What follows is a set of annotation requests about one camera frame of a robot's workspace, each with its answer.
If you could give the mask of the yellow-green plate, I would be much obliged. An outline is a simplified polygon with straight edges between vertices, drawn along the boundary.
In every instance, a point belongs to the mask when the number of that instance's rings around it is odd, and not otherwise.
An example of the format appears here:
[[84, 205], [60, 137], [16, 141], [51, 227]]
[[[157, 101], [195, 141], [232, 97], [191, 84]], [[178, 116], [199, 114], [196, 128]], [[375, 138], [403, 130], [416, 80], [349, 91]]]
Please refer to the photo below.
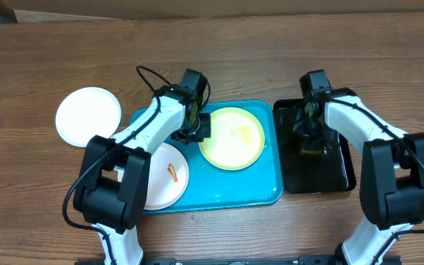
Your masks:
[[251, 166], [264, 150], [265, 133], [251, 112], [223, 107], [211, 113], [211, 136], [199, 143], [207, 162], [224, 170]]

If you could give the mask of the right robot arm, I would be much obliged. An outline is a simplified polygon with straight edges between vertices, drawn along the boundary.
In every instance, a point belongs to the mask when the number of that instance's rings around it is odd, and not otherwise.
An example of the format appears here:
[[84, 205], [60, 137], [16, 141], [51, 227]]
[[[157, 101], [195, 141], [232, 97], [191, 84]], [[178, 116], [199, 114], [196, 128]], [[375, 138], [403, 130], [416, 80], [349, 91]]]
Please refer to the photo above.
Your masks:
[[382, 264], [403, 235], [424, 234], [424, 132], [409, 134], [366, 107], [350, 89], [303, 90], [302, 124], [310, 141], [328, 127], [362, 155], [363, 217], [336, 250], [335, 264]]

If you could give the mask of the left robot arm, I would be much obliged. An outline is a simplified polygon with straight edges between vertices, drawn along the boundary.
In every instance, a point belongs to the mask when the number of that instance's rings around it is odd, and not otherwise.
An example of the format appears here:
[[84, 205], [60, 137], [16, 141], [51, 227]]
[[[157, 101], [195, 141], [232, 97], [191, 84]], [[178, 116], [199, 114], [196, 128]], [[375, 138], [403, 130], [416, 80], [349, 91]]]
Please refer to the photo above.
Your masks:
[[210, 137], [203, 94], [201, 88], [164, 85], [129, 127], [111, 138], [95, 135], [88, 142], [79, 177], [65, 198], [87, 223], [65, 221], [99, 234], [105, 264], [142, 262], [136, 226], [146, 204], [152, 155], [167, 138], [188, 144]]

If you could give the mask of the white plate with ketchup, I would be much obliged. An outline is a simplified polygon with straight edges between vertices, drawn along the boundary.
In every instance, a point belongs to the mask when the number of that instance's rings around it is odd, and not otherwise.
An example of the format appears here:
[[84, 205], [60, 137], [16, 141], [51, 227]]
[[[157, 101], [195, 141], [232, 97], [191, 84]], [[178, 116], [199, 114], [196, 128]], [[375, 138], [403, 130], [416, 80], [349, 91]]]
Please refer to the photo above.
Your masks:
[[183, 154], [162, 143], [152, 155], [145, 210], [156, 211], [173, 205], [186, 191], [189, 167]]

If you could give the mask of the green yellow sponge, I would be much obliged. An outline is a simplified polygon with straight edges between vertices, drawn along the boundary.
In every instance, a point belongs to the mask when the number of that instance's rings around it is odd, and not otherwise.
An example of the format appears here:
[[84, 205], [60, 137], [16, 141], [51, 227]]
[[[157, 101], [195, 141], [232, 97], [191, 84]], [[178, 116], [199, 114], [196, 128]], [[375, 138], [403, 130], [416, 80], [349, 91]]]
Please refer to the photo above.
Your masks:
[[300, 154], [320, 156], [322, 154], [322, 147], [318, 141], [303, 141], [300, 147]]

